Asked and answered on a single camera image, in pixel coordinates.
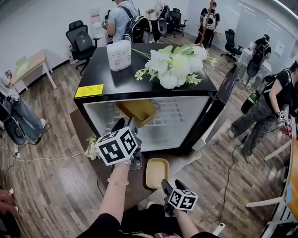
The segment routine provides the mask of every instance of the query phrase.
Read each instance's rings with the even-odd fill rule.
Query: yellow label
[[[76,91],[75,98],[87,97],[102,94],[103,84],[79,87]]]

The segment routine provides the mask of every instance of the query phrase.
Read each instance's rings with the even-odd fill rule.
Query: light blue shirt
[[[138,15],[138,8],[134,6],[131,1],[123,1],[118,6],[126,7],[134,17]],[[126,12],[118,7],[112,9],[108,15],[108,22],[116,26],[113,42],[121,41],[127,31],[127,24],[129,22],[129,17]]]

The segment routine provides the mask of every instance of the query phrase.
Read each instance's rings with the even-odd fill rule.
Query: bracelet
[[[126,181],[126,183],[123,183],[123,184],[121,184],[121,183],[115,183],[115,182],[112,182],[112,181],[111,181],[111,178],[108,178],[108,182],[109,182],[109,183],[112,183],[112,184],[114,184],[114,185],[122,185],[122,186],[127,186],[127,185],[129,185],[129,182],[128,182],[128,181]]]

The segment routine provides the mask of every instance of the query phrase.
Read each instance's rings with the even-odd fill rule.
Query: jeans
[[[245,155],[252,155],[252,150],[260,143],[261,139],[270,131],[274,122],[276,122],[276,116],[269,108],[264,95],[259,98],[257,103],[246,114],[232,123],[231,131],[237,137],[255,122],[255,127],[244,142],[242,152]]]
[[[14,102],[11,114],[19,122],[24,134],[29,139],[34,141],[38,138],[39,134],[43,132],[41,120],[20,97],[18,101]]]

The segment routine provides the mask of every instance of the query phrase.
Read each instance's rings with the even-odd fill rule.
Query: sneaker
[[[148,202],[145,206],[145,209],[148,209],[152,204],[155,204],[155,202]]]
[[[46,123],[47,123],[46,120],[41,118],[41,123],[42,123],[42,128],[45,128]]]
[[[245,160],[248,164],[251,164],[251,155],[244,154]]]
[[[229,136],[230,139],[233,139],[235,137],[235,135],[232,132],[231,128],[229,129],[228,136]]]

